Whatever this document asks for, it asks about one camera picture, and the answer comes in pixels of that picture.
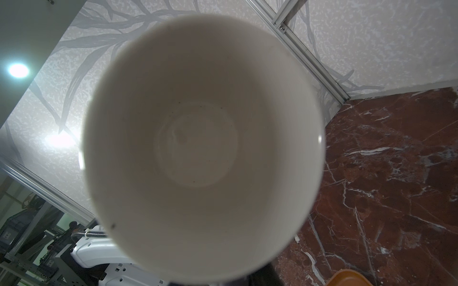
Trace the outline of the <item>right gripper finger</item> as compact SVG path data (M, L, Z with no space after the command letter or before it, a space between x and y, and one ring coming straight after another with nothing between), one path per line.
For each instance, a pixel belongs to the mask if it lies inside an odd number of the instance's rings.
M283 286L274 266L269 263L248 276L250 286Z

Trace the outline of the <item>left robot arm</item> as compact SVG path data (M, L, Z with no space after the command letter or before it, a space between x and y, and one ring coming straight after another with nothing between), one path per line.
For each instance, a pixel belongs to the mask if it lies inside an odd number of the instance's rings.
M100 286L168 286L169 282L145 271L128 257L108 237L105 229L93 228L74 231L71 238L76 241L70 252L74 261L84 269L105 266Z

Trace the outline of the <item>brown rectangular tray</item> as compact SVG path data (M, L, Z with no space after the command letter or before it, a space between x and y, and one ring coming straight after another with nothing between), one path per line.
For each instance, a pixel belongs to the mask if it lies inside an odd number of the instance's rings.
M342 269L336 272L325 286L373 286L373 284L357 271Z

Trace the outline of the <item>white faceted mug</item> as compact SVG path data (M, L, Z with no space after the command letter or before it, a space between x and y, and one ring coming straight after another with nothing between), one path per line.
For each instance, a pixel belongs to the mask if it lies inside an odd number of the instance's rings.
M167 20L103 73L82 134L98 222L179 284L247 276L303 226L326 136L313 85L271 34L233 17Z

